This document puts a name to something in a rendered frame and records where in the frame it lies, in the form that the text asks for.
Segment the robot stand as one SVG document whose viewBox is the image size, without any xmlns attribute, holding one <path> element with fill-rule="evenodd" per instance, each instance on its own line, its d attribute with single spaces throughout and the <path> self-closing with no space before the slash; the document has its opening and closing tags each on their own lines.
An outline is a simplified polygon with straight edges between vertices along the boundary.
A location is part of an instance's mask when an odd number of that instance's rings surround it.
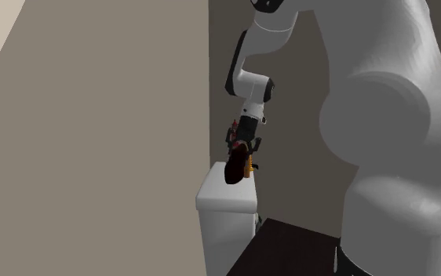
<svg viewBox="0 0 441 276">
<path fill-rule="evenodd" d="M 441 276 L 441 253 L 413 238 L 339 238 L 267 218 L 226 276 Z"/>
</svg>

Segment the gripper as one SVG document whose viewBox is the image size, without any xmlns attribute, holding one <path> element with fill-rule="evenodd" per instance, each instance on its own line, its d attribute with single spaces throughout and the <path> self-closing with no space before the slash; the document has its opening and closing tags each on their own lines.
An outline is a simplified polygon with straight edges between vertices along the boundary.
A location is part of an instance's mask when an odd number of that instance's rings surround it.
<svg viewBox="0 0 441 276">
<path fill-rule="evenodd" d="M 238 128 L 230 127 L 227 131 L 225 142 L 228 145 L 228 153 L 230 154 L 239 143 L 247 143 L 248 155 L 252 155 L 258 151 L 262 138 L 255 137 L 259 121 L 249 116 L 241 116 Z"/>
</svg>

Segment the golden yellow bottle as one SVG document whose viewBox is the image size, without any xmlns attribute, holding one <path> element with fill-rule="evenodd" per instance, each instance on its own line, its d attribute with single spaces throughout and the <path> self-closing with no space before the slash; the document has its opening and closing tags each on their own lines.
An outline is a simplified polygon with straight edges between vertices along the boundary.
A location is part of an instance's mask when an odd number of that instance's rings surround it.
<svg viewBox="0 0 441 276">
<path fill-rule="evenodd" d="M 258 164 L 253 163 L 253 155 L 249 154 L 246 158 L 246 164 L 243 170 L 243 177 L 250 178 L 251 172 L 253 172 L 255 169 L 259 169 L 259 166 Z"/>
</svg>

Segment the dark red oval object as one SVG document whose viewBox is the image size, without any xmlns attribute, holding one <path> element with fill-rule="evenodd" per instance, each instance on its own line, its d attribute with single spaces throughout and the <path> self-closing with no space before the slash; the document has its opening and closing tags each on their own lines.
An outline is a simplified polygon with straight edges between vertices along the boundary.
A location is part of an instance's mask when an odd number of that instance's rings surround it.
<svg viewBox="0 0 441 276">
<path fill-rule="evenodd" d="M 231 149 L 229 159 L 224 167 L 224 180 L 226 184 L 237 184 L 244 178 L 244 168 L 248 156 L 248 147 L 241 143 Z"/>
</svg>

